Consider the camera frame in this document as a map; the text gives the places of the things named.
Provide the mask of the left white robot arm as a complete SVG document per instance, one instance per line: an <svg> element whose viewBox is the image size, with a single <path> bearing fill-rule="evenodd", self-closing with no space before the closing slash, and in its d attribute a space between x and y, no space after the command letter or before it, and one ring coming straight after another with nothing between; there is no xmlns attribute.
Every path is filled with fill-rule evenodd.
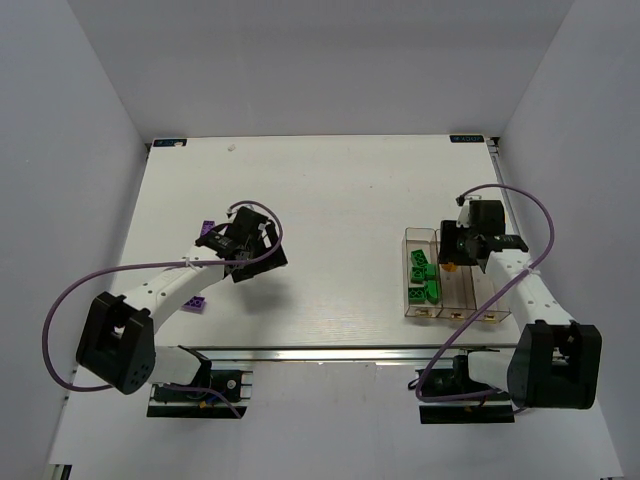
<svg viewBox="0 0 640 480"><path fill-rule="evenodd" d="M238 202L194 241L186 255L154 278L118 295L103 292L89 308L77 362L108 386L129 395L143 384L166 384L204 394L211 362L184 346L158 347L160 327L190 299L227 278L251 279L286 265L282 225L265 206Z"/></svg>

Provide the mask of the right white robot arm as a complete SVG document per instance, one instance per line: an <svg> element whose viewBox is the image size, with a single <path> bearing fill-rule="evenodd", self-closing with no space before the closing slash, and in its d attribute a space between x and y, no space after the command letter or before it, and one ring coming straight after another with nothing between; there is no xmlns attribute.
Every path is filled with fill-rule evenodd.
<svg viewBox="0 0 640 480"><path fill-rule="evenodd" d="M506 231L499 200L461 200L457 220L441 223L438 261L479 267L522 325L511 352L457 357L464 379L509 394L519 407L589 409L596 397L602 337L578 323L541 279L524 240Z"/></svg>

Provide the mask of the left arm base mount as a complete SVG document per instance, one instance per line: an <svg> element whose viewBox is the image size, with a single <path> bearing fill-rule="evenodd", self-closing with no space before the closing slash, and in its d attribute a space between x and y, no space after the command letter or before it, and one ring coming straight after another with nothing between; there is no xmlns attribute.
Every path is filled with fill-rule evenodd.
<svg viewBox="0 0 640 480"><path fill-rule="evenodd" d="M214 365L195 391L154 385L147 405L148 418L239 420L252 395L253 371L247 365Z"/></svg>

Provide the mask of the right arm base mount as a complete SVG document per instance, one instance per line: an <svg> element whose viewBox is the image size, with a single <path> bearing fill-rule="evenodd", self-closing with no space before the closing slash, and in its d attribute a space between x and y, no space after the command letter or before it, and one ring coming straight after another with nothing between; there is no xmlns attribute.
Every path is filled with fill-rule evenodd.
<svg viewBox="0 0 640 480"><path fill-rule="evenodd" d="M434 369L421 389L422 396L456 396L474 394L474 397L447 402L421 402L419 418L422 425L481 425L510 424L515 422L514 408L508 394L494 393L480 396L490 387L473 382L455 373L453 368Z"/></svg>

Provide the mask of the green lego brick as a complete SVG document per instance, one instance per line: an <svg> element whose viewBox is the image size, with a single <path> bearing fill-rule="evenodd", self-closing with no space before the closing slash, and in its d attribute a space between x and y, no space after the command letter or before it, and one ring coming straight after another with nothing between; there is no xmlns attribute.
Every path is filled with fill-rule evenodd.
<svg viewBox="0 0 640 480"><path fill-rule="evenodd" d="M410 282L423 284L426 280L425 269L423 267L412 267L410 271Z"/></svg>
<svg viewBox="0 0 640 480"><path fill-rule="evenodd" d="M427 302L426 286L409 287L407 289L407 298L410 304L424 304Z"/></svg>
<svg viewBox="0 0 640 480"><path fill-rule="evenodd" d="M429 264L429 260L422 249L410 252L411 264L415 268L424 268Z"/></svg>

